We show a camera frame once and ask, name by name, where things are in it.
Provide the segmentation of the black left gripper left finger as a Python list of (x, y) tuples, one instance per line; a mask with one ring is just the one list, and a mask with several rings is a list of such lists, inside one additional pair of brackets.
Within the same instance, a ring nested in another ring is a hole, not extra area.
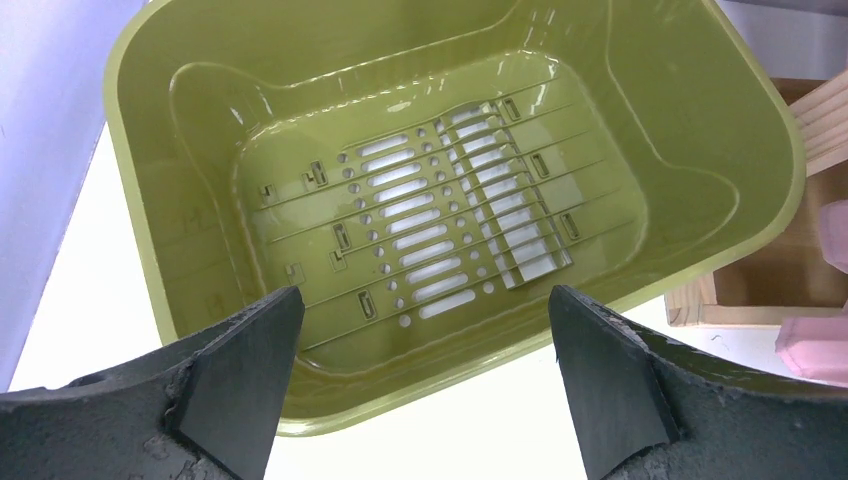
[(1, 397), (5, 479), (260, 479), (305, 307), (279, 289), (58, 389)]

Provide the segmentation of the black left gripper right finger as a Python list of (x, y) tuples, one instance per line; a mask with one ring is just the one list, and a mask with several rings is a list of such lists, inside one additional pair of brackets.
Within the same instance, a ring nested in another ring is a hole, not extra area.
[(591, 479), (843, 479), (847, 392), (742, 366), (557, 286), (548, 312)]

